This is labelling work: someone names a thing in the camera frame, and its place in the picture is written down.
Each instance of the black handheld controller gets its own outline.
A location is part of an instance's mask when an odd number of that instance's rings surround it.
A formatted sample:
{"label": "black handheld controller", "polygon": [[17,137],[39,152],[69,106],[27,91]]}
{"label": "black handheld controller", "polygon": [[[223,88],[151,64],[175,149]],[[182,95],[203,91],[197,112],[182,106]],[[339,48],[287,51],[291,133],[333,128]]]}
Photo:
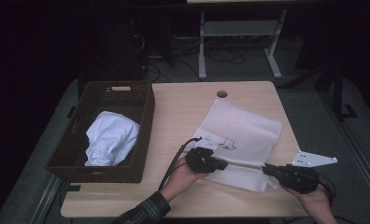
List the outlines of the black handheld controller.
{"label": "black handheld controller", "polygon": [[262,170],[265,175],[275,177],[280,185],[302,194],[315,191],[320,183],[319,174],[311,167],[297,167],[289,164],[275,166],[266,163]]}
{"label": "black handheld controller", "polygon": [[213,150],[203,147],[192,148],[185,156],[185,160],[195,173],[214,173],[217,169],[224,170],[228,162],[211,157],[213,153]]}

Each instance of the brown wicker basket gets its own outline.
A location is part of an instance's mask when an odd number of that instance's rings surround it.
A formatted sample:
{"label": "brown wicker basket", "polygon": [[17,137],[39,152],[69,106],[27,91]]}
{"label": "brown wicker basket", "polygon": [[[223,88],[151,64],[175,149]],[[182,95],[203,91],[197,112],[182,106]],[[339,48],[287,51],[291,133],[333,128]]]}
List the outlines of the brown wicker basket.
{"label": "brown wicker basket", "polygon": [[[90,82],[45,168],[73,183],[139,183],[147,158],[155,98],[150,82]],[[140,125],[137,141],[117,166],[85,166],[87,130],[103,111],[123,114]]]}

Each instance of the sleeve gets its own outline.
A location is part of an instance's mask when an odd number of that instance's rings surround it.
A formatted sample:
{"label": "sleeve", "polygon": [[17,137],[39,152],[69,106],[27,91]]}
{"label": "sleeve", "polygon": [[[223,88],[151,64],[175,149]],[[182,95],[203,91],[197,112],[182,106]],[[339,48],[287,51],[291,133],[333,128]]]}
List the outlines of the sleeve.
{"label": "sleeve", "polygon": [[116,217],[112,224],[154,224],[171,210],[164,196],[156,191],[137,207]]}

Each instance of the metal bracket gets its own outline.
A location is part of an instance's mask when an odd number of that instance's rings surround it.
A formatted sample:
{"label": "metal bracket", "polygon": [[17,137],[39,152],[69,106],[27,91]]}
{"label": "metal bracket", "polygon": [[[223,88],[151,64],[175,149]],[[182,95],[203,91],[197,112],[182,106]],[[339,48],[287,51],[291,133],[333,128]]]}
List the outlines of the metal bracket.
{"label": "metal bracket", "polygon": [[210,135],[208,135],[205,138],[202,138],[201,140],[197,141],[195,145],[197,147],[204,147],[204,148],[208,148],[208,149],[211,149],[211,150],[215,150],[218,147],[217,144],[215,144],[211,140],[211,136]]}
{"label": "metal bracket", "polygon": [[278,20],[273,21],[205,21],[205,12],[201,12],[200,18],[200,46],[199,46],[199,79],[206,79],[205,59],[205,36],[227,35],[270,35],[273,41],[269,48],[264,50],[267,61],[276,79],[281,79],[281,73],[274,57],[274,52],[281,29],[284,23],[287,9],[281,9]]}
{"label": "metal bracket", "polygon": [[337,163],[336,157],[325,157],[304,151],[299,151],[292,161],[293,166],[316,167]]}

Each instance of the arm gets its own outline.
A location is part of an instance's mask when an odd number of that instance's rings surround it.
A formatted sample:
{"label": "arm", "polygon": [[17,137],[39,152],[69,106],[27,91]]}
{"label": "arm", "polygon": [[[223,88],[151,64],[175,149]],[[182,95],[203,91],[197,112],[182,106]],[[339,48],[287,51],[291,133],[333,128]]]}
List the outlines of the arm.
{"label": "arm", "polygon": [[196,180],[208,175],[191,171],[184,158],[177,161],[176,167],[160,191],[153,193],[136,208],[116,217],[112,224],[158,223],[170,211],[169,202],[189,189]]}
{"label": "arm", "polygon": [[293,189],[281,186],[289,193],[293,194],[301,203],[305,211],[318,224],[336,224],[337,221],[331,211],[331,206],[328,200],[328,195],[322,185],[318,185],[316,191],[308,194],[301,194]]}

